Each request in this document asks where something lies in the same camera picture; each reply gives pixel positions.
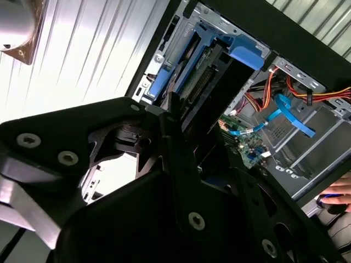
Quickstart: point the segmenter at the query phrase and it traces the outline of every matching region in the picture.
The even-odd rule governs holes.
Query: yellow wire
[[[248,97],[245,95],[245,98],[248,100],[248,102],[250,102],[250,104],[252,105],[252,107],[254,108],[255,111],[258,111],[256,105],[254,104],[254,102]]]
[[[347,87],[339,92],[329,92],[329,93],[318,93],[313,94],[313,96],[329,96],[329,95],[339,95],[340,93],[346,92],[347,90],[351,89],[351,87]],[[297,97],[307,97],[307,94],[295,94]]]

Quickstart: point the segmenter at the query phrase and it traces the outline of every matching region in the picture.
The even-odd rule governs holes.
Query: finger
[[[346,179],[346,178],[351,178],[351,171],[348,171],[345,173],[341,178]]]
[[[351,204],[351,196],[327,197],[321,200],[325,204]]]
[[[339,193],[339,194],[351,195],[351,185],[330,186],[322,192],[322,194],[325,194],[325,195],[327,195],[329,193]]]
[[[331,186],[343,186],[343,185],[349,185],[351,187],[351,178],[341,178],[337,180],[334,184]]]

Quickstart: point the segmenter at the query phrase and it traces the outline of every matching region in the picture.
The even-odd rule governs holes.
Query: bolt
[[[17,144],[24,148],[35,148],[41,144],[41,139],[33,133],[22,133],[17,136]]]
[[[271,256],[271,258],[276,258],[278,256],[278,252],[276,251],[275,246],[268,239],[262,240],[262,247],[264,251]]]
[[[78,163],[78,155],[71,151],[62,151],[58,155],[58,160],[60,163],[71,166]]]
[[[135,111],[140,111],[140,108],[137,105],[131,104],[131,108]]]
[[[188,216],[189,224],[196,230],[203,230],[205,228],[205,221],[202,216],[196,212],[191,212]]]

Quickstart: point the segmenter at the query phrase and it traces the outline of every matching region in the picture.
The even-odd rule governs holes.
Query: white corrugated wall
[[[267,2],[351,62],[350,0],[267,0]]]
[[[0,122],[124,96],[169,0],[47,0],[31,66],[0,53]]]

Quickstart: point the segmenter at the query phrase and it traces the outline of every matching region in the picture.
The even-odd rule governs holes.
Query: green circuit board
[[[220,121],[226,123],[234,130],[246,129],[246,127],[239,122],[226,115],[222,115]],[[248,169],[252,168],[257,163],[264,164],[264,157],[262,157],[261,154],[267,151],[267,147],[263,144],[259,134],[249,133],[240,136],[233,136],[226,130],[222,129],[222,131],[226,143],[228,143],[231,148],[240,152],[242,161]]]

